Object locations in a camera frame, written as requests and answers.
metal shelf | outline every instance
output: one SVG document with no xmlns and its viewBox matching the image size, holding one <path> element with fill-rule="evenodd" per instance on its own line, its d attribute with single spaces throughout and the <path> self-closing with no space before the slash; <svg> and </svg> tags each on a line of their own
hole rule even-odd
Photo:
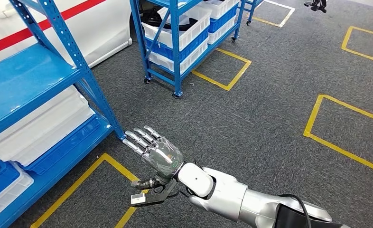
<svg viewBox="0 0 373 228">
<path fill-rule="evenodd" d="M 74 84 L 81 71 L 40 44 L 0 62 L 0 133 Z"/>
<path fill-rule="evenodd" d="M 248 5 L 251 5 L 251 8 L 250 9 L 248 9 L 248 8 L 246 8 L 246 5 L 244 5 L 244 8 L 243 8 L 243 10 L 244 11 L 247 11 L 247 12 L 249 12 L 250 14 L 249 14 L 249 16 L 248 16 L 248 20 L 247 20 L 247 25 L 249 25 L 250 23 L 251 23 L 251 21 L 252 21 L 252 17 L 253 17 L 253 12 L 255 11 L 255 8 L 261 3 L 261 2 L 263 2 L 264 0 L 246 0 L 246 4 L 248 4 Z"/>
<path fill-rule="evenodd" d="M 157 4 L 162 7 L 170 8 L 173 0 L 148 0 L 151 3 Z M 187 12 L 189 9 L 194 7 L 196 4 L 198 4 L 202 0 L 179 0 L 178 1 L 178 13 L 179 15 Z"/>
<path fill-rule="evenodd" d="M 184 79 L 186 76 L 188 76 L 188 74 L 193 70 L 195 69 L 196 67 L 198 67 L 199 63 L 202 62 L 203 59 L 206 58 L 206 56 L 208 56 L 210 53 L 212 53 L 216 48 L 217 46 L 219 46 L 219 44 L 221 42 L 223 42 L 223 40 L 225 40 L 229 35 L 231 35 L 235 30 L 236 28 L 239 27 L 239 24 L 236 23 L 233 27 L 231 27 L 231 29 L 229 29 L 221 38 L 219 38 L 214 44 L 209 44 L 207 45 L 207 49 L 202 53 L 202 55 L 183 73 L 181 74 L 181 79 Z M 166 71 L 167 73 L 169 74 L 174 74 L 172 71 L 170 71 L 169 69 L 163 67 L 163 66 L 160 66 L 160 65 L 157 65 L 153 62 L 150 62 L 151 64 L 157 66 L 158 68 Z M 174 81 L 163 76 L 163 75 L 156 75 L 157 77 L 159 77 L 160 79 L 162 80 L 169 80 L 168 83 L 170 83 L 171 85 L 174 85 Z"/>
<path fill-rule="evenodd" d="M 243 10 L 239 11 L 236 24 L 230 30 L 228 30 L 220 39 L 218 39 L 214 44 L 208 45 L 207 50 L 185 72 L 181 74 L 180 69 L 179 69 L 179 64 L 180 64 L 179 32 L 178 32 L 179 16 L 185 13 L 186 11 L 188 11 L 189 9 L 191 9 L 192 7 L 194 7 L 201 0 L 147 0 L 147 1 L 168 8 L 167 13 L 165 17 L 163 18 L 161 25 L 159 26 L 159 31 L 157 32 L 156 36 L 153 39 L 153 44 L 158 42 L 158 37 L 160 35 L 160 32 L 164 26 L 164 23 L 167 21 L 167 18 L 169 15 L 171 15 L 170 17 L 171 25 L 177 25 L 177 26 L 171 26 L 174 71 L 170 71 L 169 69 L 163 66 L 154 64 L 149 61 L 150 52 L 147 51 L 147 49 L 149 48 L 146 46 L 144 32 L 143 32 L 142 24 L 141 24 L 140 17 L 139 17 L 140 15 L 139 1 L 130 0 L 133 21 L 134 21 L 135 29 L 136 29 L 136 35 L 138 37 L 139 50 L 142 56 L 142 63 L 143 63 L 143 67 L 145 70 L 145 80 L 149 81 L 152 79 L 152 76 L 156 76 L 157 78 L 160 78 L 161 80 L 174 86 L 175 88 L 174 96 L 180 97 L 182 95 L 182 91 L 181 91 L 182 80 L 191 72 L 191 70 L 197 67 L 199 63 L 203 59 L 205 59 L 206 56 L 209 55 L 221 42 L 223 42 L 226 38 L 228 38 L 231 35 L 231 33 L 234 32 L 234 36 L 232 37 L 233 42 L 238 38 Z M 245 6 L 246 1 L 247 0 L 241 0 L 241 5 Z M 165 77 L 164 75 L 160 74 L 159 72 L 156 72 L 154 69 L 151 68 L 152 65 L 158 66 L 160 69 L 173 75 L 174 80 L 171 80 L 168 77 Z"/>
<path fill-rule="evenodd" d="M 115 131 L 118 138 L 125 138 L 54 1 L 9 1 L 37 39 L 37 44 L 0 62 L 0 133 L 72 84 L 90 98 L 89 102 L 93 102 L 101 113 L 96 112 L 36 160 L 43 161 L 46 154 L 48 158 L 57 155 L 55 163 L 45 166 L 44 174 L 30 172 L 34 183 L 0 213 L 0 228 L 8 227 L 109 133 Z M 36 8 L 47 17 L 75 66 L 65 62 L 27 7 Z"/>
<path fill-rule="evenodd" d="M 100 125 L 90 135 L 82 138 L 81 142 L 76 139 L 79 143 L 53 167 L 48 169 L 43 175 L 29 173 L 34 179 L 34 183 L 0 213 L 0 228 L 8 227 L 13 223 L 113 130 L 113 127 L 99 114 L 92 116 L 86 122 L 90 121 L 98 121 Z M 87 127 L 87 125 L 79 126 L 63 140 L 71 140 L 71 138 L 77 137 L 76 132 L 81 131 L 83 127 Z M 58 143 L 51 150 L 60 146 Z"/>
</svg>

black cable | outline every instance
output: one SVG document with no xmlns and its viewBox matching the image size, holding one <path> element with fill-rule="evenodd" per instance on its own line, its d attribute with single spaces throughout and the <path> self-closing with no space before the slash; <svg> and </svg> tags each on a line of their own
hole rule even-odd
<svg viewBox="0 0 373 228">
<path fill-rule="evenodd" d="M 164 186 L 158 186 L 158 187 L 156 187 L 156 188 L 153 188 L 153 192 L 154 192 L 154 193 L 157 193 L 157 194 L 160 194 L 160 193 L 164 190 L 164 188 L 165 188 Z"/>
<path fill-rule="evenodd" d="M 298 203 L 300 204 L 300 206 L 302 207 L 302 210 L 304 211 L 304 216 L 307 220 L 308 228 L 312 228 L 311 227 L 311 220 L 309 219 L 309 215 L 308 215 L 307 209 L 305 208 L 304 202 L 298 196 L 293 195 L 293 194 L 283 194 L 283 195 L 279 195 L 279 196 L 295 198 L 298 201 Z"/>
<path fill-rule="evenodd" d="M 167 199 L 168 199 L 168 198 L 173 198 L 173 197 L 177 196 L 178 194 L 179 194 L 179 190 L 177 190 L 177 192 L 176 192 L 176 193 L 174 193 L 174 194 L 172 194 L 172 195 L 169 195 L 169 196 L 167 196 Z"/>
<path fill-rule="evenodd" d="M 185 192 L 183 191 L 179 191 L 179 192 L 181 192 L 181 194 L 184 195 L 185 197 L 189 198 L 189 196 Z"/>
</svg>

robot finger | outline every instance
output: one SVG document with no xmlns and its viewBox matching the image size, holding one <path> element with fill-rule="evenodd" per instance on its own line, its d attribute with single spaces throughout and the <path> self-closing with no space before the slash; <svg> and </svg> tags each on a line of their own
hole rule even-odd
<svg viewBox="0 0 373 228">
<path fill-rule="evenodd" d="M 151 143 L 154 140 L 153 137 L 151 137 L 149 134 L 147 134 L 146 132 L 144 132 L 140 128 L 135 127 L 133 130 L 136 131 L 137 133 L 139 133 L 149 143 Z"/>
<path fill-rule="evenodd" d="M 147 142 L 145 142 L 143 139 L 141 139 L 131 131 L 125 131 L 125 134 L 135 140 L 139 145 L 143 146 L 143 148 L 146 148 L 149 145 Z"/>
<path fill-rule="evenodd" d="M 129 146 L 133 151 L 135 151 L 135 152 L 138 153 L 139 155 L 142 155 L 142 154 L 143 154 L 143 151 L 142 151 L 138 146 L 136 146 L 135 144 L 131 143 L 129 140 L 124 139 L 122 142 L 123 142 L 125 145 Z"/>
<path fill-rule="evenodd" d="M 155 130 L 153 130 L 153 128 L 151 128 L 147 125 L 144 126 L 143 128 L 148 130 L 148 132 L 150 132 L 150 134 L 153 135 L 156 139 L 158 139 L 160 137 L 159 133 L 157 133 Z"/>
</svg>

gray carpet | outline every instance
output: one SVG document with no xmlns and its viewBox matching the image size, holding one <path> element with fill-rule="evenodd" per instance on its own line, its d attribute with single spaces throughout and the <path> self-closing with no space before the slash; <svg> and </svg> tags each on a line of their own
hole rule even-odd
<svg viewBox="0 0 373 228">
<path fill-rule="evenodd" d="M 283 28 L 253 21 L 242 26 L 235 43 L 220 45 L 252 61 L 231 91 L 192 74 L 183 82 L 182 99 L 172 98 L 172 88 L 159 81 L 146 85 L 137 44 L 93 72 L 125 129 L 148 124 L 189 161 L 229 173 L 254 190 L 297 194 L 352 228 L 373 228 L 373 169 L 303 136 L 318 94 L 373 113 L 373 61 L 341 50 L 349 26 L 373 31 L 373 7 L 330 0 L 323 14 L 300 0 L 277 2 L 296 8 Z M 272 22 L 283 18 L 280 9 L 258 12 Z M 367 45 L 373 55 L 372 43 L 361 44 L 361 35 L 350 48 Z M 198 70 L 227 84 L 241 66 L 215 52 Z M 373 162 L 373 119 L 324 102 L 313 133 Z M 103 152 L 139 178 L 154 173 L 111 134 L 11 227 L 29 227 Z M 43 227 L 112 228 L 136 192 L 102 164 Z M 204 213 L 179 196 L 137 209 L 125 227 L 246 226 Z"/>
</svg>

floor marking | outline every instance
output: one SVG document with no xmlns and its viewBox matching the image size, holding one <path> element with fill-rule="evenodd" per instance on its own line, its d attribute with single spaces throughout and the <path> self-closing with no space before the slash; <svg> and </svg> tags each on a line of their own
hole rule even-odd
<svg viewBox="0 0 373 228">
<path fill-rule="evenodd" d="M 94 170 L 103 162 L 107 161 L 110 165 L 112 165 L 116 170 L 118 170 L 122 175 L 128 178 L 130 181 L 138 181 L 139 179 L 133 175 L 130 171 L 128 171 L 125 167 L 123 167 L 119 162 L 117 162 L 114 158 L 112 158 L 107 153 L 102 154 L 99 159 L 97 159 L 87 170 L 84 172 L 79 179 L 77 179 L 71 187 L 66 190 L 66 192 L 33 224 L 31 224 L 30 228 L 38 228 L 40 227 L 47 219 L 52 215 L 52 213 L 58 209 L 61 204 L 68 199 L 68 197 L 83 183 L 83 181 L 93 173 Z M 122 216 L 120 221 L 117 223 L 115 228 L 121 228 L 125 225 L 125 223 L 129 220 L 132 214 L 135 212 L 136 208 L 129 207 L 129 209 L 125 212 Z"/>
<path fill-rule="evenodd" d="M 369 113 L 367 111 L 364 111 L 362 109 L 354 107 L 354 106 L 352 106 L 350 104 L 347 104 L 347 103 L 345 103 L 343 101 L 337 100 L 336 98 L 331 97 L 329 95 L 320 94 L 320 95 L 318 95 L 318 98 L 315 101 L 314 108 L 312 109 L 311 115 L 310 115 L 310 117 L 308 119 L 307 126 L 305 127 L 305 130 L 304 130 L 304 136 L 309 137 L 309 138 L 317 141 L 318 143 L 323 144 L 323 145 L 329 147 L 330 149 L 335 150 L 335 151 L 337 151 L 337 152 L 339 152 L 339 153 L 341 153 L 341 154 L 343 154 L 343 155 L 345 155 L 345 156 L 347 156 L 347 157 L 349 157 L 349 158 L 351 158 L 353 160 L 356 160 L 357 162 L 359 162 L 359 163 L 361 163 L 363 165 L 366 165 L 366 166 L 370 167 L 371 169 L 373 169 L 373 163 L 371 163 L 371 162 L 365 160 L 364 158 L 361 158 L 361 157 L 359 157 L 359 156 L 357 156 L 357 155 L 355 155 L 355 154 L 353 154 L 351 152 L 345 151 L 342 148 L 340 148 L 340 147 L 338 147 L 338 146 L 336 146 L 336 145 L 334 145 L 334 144 L 332 144 L 332 143 L 330 143 L 330 142 L 328 142 L 328 141 L 326 141 L 324 139 L 321 139 L 318 136 L 316 136 L 316 135 L 314 135 L 314 134 L 311 133 L 312 126 L 314 125 L 315 118 L 316 118 L 316 116 L 318 114 L 319 108 L 320 108 L 320 106 L 322 104 L 322 100 L 324 98 L 328 99 L 328 100 L 331 100 L 331 101 L 333 101 L 333 102 L 335 102 L 335 103 L 337 103 L 339 105 L 342 105 L 342 106 L 344 106 L 344 107 L 346 107 L 348 109 L 351 109 L 353 111 L 356 111 L 358 113 L 361 113 L 361 114 L 363 114 L 365 116 L 368 116 L 368 117 L 370 117 L 370 118 L 373 119 L 373 114 L 372 113 Z"/>
<path fill-rule="evenodd" d="M 284 24 L 286 24 L 287 20 L 291 17 L 291 15 L 293 14 L 293 12 L 296 10 L 296 8 L 293 8 L 293 7 L 290 7 L 290 6 L 285 6 L 283 4 L 280 4 L 280 3 L 277 3 L 277 2 L 274 2 L 274 1 L 270 1 L 270 0 L 264 0 L 262 1 L 261 3 L 259 3 L 257 5 L 257 7 L 255 7 L 255 10 L 264 2 L 267 2 L 267 3 L 270 3 L 270 4 L 273 4 L 273 5 L 276 5 L 276 6 L 281 6 L 283 8 L 287 8 L 289 9 L 289 13 L 287 14 L 287 16 L 283 19 L 283 21 L 281 21 L 280 24 L 276 24 L 276 23 L 273 23 L 273 22 L 270 22 L 270 21 L 267 21 L 267 20 L 264 20 L 264 19 L 261 19 L 261 18 L 257 18 L 257 17 L 252 17 L 253 19 L 255 20 L 258 20 L 260 22 L 263 22 L 263 23 L 266 23 L 266 24 L 270 24 L 270 25 L 274 25 L 276 27 L 283 27 Z"/>
<path fill-rule="evenodd" d="M 358 55 L 358 56 L 361 56 L 361 57 L 373 60 L 372 56 L 369 56 L 369 55 L 366 55 L 366 54 L 363 54 L 363 53 L 360 53 L 360 52 L 357 52 L 357 51 L 354 51 L 354 50 L 351 50 L 351 49 L 347 48 L 347 43 L 348 43 L 348 41 L 350 39 L 351 32 L 353 31 L 353 29 L 373 34 L 373 31 L 369 31 L 369 30 L 366 30 L 366 29 L 363 29 L 363 28 L 358 28 L 358 27 L 350 26 L 349 29 L 346 32 L 345 38 L 343 39 L 342 49 L 345 50 L 345 51 L 348 51 L 348 52 L 350 52 L 352 54 L 355 54 L 355 55 Z"/>
<path fill-rule="evenodd" d="M 194 74 L 194 75 L 196 75 L 196 76 L 198 76 L 198 77 L 200 77 L 200 78 L 202 78 L 202 79 L 204 79 L 204 80 L 206 80 L 206 81 L 208 81 L 208 82 L 211 82 L 211 83 L 213 83 L 213 84 L 219 86 L 220 88 L 222 88 L 222 89 L 224 89 L 224 90 L 230 91 L 230 89 L 235 85 L 235 83 L 237 83 L 238 79 L 240 79 L 240 77 L 241 77 L 241 76 L 243 75 L 243 73 L 248 69 L 249 65 L 250 65 L 252 62 L 251 62 L 250 60 L 247 60 L 247 59 L 245 59 L 245 58 L 243 58 L 243 57 L 241 57 L 241 56 L 238 56 L 238 55 L 236 55 L 236 54 L 234 54 L 234 53 L 231 53 L 231 52 L 225 51 L 225 50 L 223 50 L 223 49 L 216 48 L 216 50 L 217 50 L 217 51 L 220 51 L 220 52 L 223 53 L 223 54 L 229 55 L 229 56 L 231 56 L 231 57 L 234 57 L 234 58 L 236 58 L 236 59 L 239 59 L 239 60 L 245 62 L 245 65 L 241 68 L 241 70 L 237 73 L 237 75 L 236 75 L 236 76 L 231 80 L 231 82 L 230 82 L 228 85 L 224 85 L 224 84 L 222 84 L 222 83 L 220 83 L 220 82 L 217 82 L 217 81 L 215 81 L 215 80 L 213 80 L 213 79 L 211 79 L 211 78 L 209 78 L 209 77 L 207 77 L 207 76 L 205 76 L 205 75 L 203 75 L 203 74 L 197 72 L 196 70 L 193 70 L 193 71 L 192 71 L 192 74 Z"/>
</svg>

